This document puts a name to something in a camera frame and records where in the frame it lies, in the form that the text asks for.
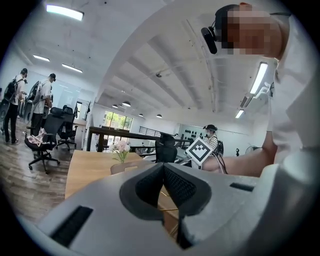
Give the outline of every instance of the wooden floor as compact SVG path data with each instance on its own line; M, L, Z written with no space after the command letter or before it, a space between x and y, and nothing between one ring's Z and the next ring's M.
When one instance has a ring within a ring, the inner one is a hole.
M70 156L74 146L70 145L70 152L67 151L66 145L51 152L52 157L58 159L61 164L46 161L46 168L50 174L45 174L41 161L33 164L33 170L29 170L28 163L33 160L33 153L24 143L23 132L26 131L26 125L18 119L16 126L19 145L5 144L5 137L0 133L1 185L13 209L37 223L65 198Z

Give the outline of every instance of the white ceiling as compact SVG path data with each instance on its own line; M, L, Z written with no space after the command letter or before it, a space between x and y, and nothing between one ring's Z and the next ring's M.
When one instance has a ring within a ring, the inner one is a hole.
M214 13L224 5L222 0L176 0L171 5L170 0L46 2L84 12L83 21L47 13L44 3L30 14L15 41L32 65L46 65L57 78L64 72L90 81L96 101L106 107L127 100L134 109L131 114L145 117L155 110L169 108L174 113L191 108L234 118L261 61L269 66L260 86L273 81L273 59L221 50L209 53L200 30L212 24ZM172 22L160 26L152 19ZM50 62L34 59L33 54ZM83 73L65 69L62 63ZM245 116L253 119L255 115Z

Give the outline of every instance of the office chair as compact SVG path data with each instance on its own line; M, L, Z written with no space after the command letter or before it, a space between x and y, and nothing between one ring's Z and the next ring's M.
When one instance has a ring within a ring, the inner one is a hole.
M156 163L174 163L177 153L175 139L172 136L163 136L161 137L160 142L155 142Z
M60 164L58 159L52 158L52 156L48 152L48 150L52 151L54 149L54 147L56 146L56 144L57 144L57 140L56 140L57 132L58 132L59 128L61 127L61 125L63 124L63 122L64 122L64 116L63 116L62 109L61 108L57 108L57 107L53 107L50 110L50 114L48 115L47 120L45 122L45 125L43 127L45 132L47 133L43 137L43 141L44 142L50 142L50 143L41 144L40 146L38 146L37 144L29 142L29 140L27 139L27 133L25 134L24 143L26 144L26 146L28 148L32 149L33 151L40 152L40 156L29 163L29 169L30 170L33 169L32 165L34 163L42 161L45 174L48 174L49 172L46 169L45 160L55 161L58 165ZM33 130L35 128L27 126L27 129L28 130Z
M58 146L61 146L63 144L66 144L68 147L68 151L70 151L70 144L74 145L74 149L77 148L77 143L72 142L68 140L68 138L75 138L76 132L77 132L77 127L75 126L75 130L72 129L74 120L75 120L75 115L71 107L68 106L63 106L63 114L64 114L64 123L61 125L61 127L58 130L58 135L60 139L58 140L58 145L56 145L56 149L58 149Z

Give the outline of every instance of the black rectangular slot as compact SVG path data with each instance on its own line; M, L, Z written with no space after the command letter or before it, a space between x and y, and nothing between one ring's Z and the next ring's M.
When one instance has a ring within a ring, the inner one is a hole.
M251 186L251 185L240 184L240 183L236 183L236 182L231 183L230 187L238 189L238 190L248 191L248 192L252 192L255 188L254 186Z
M51 238L57 243L68 247L81 227L85 224L92 211L93 209L91 208L79 206L51 235Z

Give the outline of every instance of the wooden table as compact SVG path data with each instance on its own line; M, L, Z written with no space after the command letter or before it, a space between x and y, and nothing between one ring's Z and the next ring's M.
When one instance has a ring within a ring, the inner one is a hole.
M66 178L64 198L67 199L73 193L84 188L91 182L111 175L111 166L120 163L113 159L114 157L115 155L113 153L75 150ZM143 159L136 153L128 153L125 162L129 163L142 160ZM177 208L165 187L162 187L161 193L159 194L158 208L166 210ZM165 211L164 219L165 227L170 233L178 223L178 210Z

